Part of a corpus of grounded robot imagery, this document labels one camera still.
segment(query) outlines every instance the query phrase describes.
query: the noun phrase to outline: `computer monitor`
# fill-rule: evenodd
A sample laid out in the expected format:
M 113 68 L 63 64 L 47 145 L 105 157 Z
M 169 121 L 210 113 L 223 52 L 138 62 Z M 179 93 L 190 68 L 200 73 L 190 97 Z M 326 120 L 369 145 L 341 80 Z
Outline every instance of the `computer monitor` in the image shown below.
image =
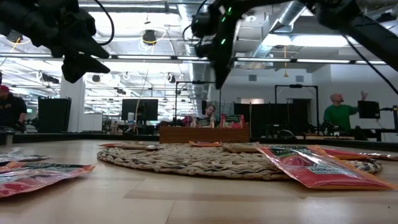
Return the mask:
M 123 99 L 122 101 L 122 120 L 127 121 L 129 112 L 135 113 L 137 108 L 137 99 Z M 137 119 L 145 121 L 157 121 L 158 100 L 141 99 Z
M 358 113 L 362 119 L 380 119 L 379 102 L 358 101 Z

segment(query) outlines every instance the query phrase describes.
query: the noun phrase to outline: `raised hand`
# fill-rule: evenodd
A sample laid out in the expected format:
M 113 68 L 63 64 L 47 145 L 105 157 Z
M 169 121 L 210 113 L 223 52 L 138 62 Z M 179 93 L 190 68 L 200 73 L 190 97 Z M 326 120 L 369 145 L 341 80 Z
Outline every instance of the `raised hand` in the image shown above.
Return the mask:
M 364 92 L 363 90 L 361 91 L 361 96 L 362 99 L 361 100 L 366 100 L 366 97 L 368 97 L 368 93 Z

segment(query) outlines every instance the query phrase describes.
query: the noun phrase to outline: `woven placemat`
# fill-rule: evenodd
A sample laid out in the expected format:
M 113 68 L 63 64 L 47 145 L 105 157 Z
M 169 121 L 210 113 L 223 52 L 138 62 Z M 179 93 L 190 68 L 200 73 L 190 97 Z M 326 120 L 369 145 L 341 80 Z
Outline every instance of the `woven placemat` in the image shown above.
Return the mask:
M 103 149 L 97 156 L 102 161 L 133 169 L 205 175 L 233 179 L 289 179 L 263 154 L 230 153 L 217 147 L 192 148 L 188 144 L 164 144 L 158 151 Z M 374 159 L 347 161 L 369 173 L 382 169 Z

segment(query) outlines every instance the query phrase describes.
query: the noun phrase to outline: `wooden box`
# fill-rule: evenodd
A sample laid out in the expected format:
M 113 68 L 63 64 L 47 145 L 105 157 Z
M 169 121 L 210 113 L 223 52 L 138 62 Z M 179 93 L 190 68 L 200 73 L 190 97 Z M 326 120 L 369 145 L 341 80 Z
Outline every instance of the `wooden box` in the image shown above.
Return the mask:
M 233 128 L 189 128 L 160 127 L 159 142 L 188 143 L 189 141 L 204 142 L 249 142 L 248 129 Z

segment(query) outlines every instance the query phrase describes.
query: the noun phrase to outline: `man in green shirt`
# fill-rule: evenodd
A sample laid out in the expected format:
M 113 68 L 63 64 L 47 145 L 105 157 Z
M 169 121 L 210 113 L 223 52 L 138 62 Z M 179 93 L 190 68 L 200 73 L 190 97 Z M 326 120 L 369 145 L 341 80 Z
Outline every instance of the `man in green shirt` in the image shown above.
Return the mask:
M 361 100 L 365 100 L 368 94 L 362 91 L 361 96 Z M 357 107 L 342 104 L 344 99 L 339 93 L 332 94 L 330 100 L 333 104 L 326 108 L 323 119 L 334 126 L 339 126 L 342 131 L 349 132 L 351 130 L 349 116 L 358 112 Z

